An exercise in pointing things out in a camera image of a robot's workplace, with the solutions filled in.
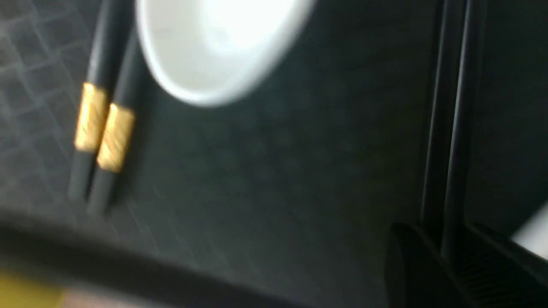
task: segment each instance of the chopsticks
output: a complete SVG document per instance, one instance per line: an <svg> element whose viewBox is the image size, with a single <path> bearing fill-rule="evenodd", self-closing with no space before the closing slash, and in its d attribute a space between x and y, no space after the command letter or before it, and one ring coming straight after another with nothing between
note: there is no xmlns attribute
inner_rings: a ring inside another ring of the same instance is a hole
<svg viewBox="0 0 548 308"><path fill-rule="evenodd" d="M125 48L124 60L97 155L97 169L89 196L89 214L98 215L107 210L116 177L122 170L129 146L147 72L137 32L133 28Z"/></svg>
<svg viewBox="0 0 548 308"><path fill-rule="evenodd" d="M85 200L99 150L110 94L114 90L123 47L134 20L133 0L104 0L95 28L92 52L74 140L68 197Z"/></svg>

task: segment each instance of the white bowl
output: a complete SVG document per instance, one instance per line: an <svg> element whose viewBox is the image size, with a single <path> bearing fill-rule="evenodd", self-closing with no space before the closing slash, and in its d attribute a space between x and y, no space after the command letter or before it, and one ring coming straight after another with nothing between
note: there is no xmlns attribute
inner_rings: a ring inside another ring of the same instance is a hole
<svg viewBox="0 0 548 308"><path fill-rule="evenodd" d="M227 104L254 89L300 33L315 0L137 0L149 69L174 97Z"/></svg>

